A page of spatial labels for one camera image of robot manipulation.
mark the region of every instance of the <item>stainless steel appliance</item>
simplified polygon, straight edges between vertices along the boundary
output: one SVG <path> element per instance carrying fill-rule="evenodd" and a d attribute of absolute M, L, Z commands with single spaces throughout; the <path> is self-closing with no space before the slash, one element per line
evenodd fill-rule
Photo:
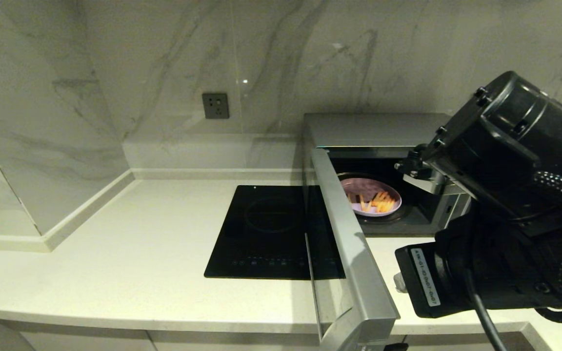
<path fill-rule="evenodd" d="M 432 236 L 467 211 L 470 197 L 453 184 L 422 184 L 395 171 L 400 159 L 449 119 L 444 114 L 305 115 L 303 193 L 308 211 L 317 203 L 308 194 L 321 193 L 345 273 L 345 278 L 312 280 L 322 350 L 381 351 L 399 318 L 366 236 Z M 382 218 L 355 215 L 340 179 L 357 173 L 397 189 L 404 207 Z"/>

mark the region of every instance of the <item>electrical socket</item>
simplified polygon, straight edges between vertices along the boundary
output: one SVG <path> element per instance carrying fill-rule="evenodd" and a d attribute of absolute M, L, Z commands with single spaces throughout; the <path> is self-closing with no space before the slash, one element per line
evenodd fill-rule
<path fill-rule="evenodd" d="M 207 119 L 229 118 L 229 104 L 225 93 L 203 93 L 203 109 Z"/>

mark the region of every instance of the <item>french fries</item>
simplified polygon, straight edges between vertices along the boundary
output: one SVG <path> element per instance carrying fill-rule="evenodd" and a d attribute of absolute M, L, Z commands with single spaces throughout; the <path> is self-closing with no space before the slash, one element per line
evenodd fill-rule
<path fill-rule="evenodd" d="M 346 197 L 350 204 L 353 204 L 353 199 L 357 200 L 357 194 L 346 193 Z M 376 213 L 387 213 L 393 209 L 396 200 L 387 191 L 379 191 L 370 202 L 365 202 L 363 194 L 359 194 L 359 204 L 364 212 L 369 212 L 371 207 L 375 207 Z"/>

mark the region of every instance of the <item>open microwave door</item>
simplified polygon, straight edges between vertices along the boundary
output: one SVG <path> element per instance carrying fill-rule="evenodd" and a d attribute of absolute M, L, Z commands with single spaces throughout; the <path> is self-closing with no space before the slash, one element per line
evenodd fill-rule
<path fill-rule="evenodd" d="M 400 316 L 385 286 L 326 149 L 305 150 L 303 190 L 307 242 L 322 351 L 382 351 Z M 344 278 L 318 278 L 319 245 L 310 235 L 325 226 L 333 234 Z"/>

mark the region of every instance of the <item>label sticker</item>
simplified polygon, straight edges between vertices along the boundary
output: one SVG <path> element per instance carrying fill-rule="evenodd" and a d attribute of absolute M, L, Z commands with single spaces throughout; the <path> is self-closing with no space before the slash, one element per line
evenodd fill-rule
<path fill-rule="evenodd" d="M 413 262 L 415 262 L 415 269 L 417 269 L 420 276 L 428 305 L 441 305 L 442 303 L 439 301 L 439 295 L 437 295 L 437 289 L 435 289 L 435 284 L 433 284 L 433 277 L 431 277 L 431 272 L 428 270 L 428 265 L 426 264 L 422 249 L 411 249 L 411 254 L 413 256 Z"/>

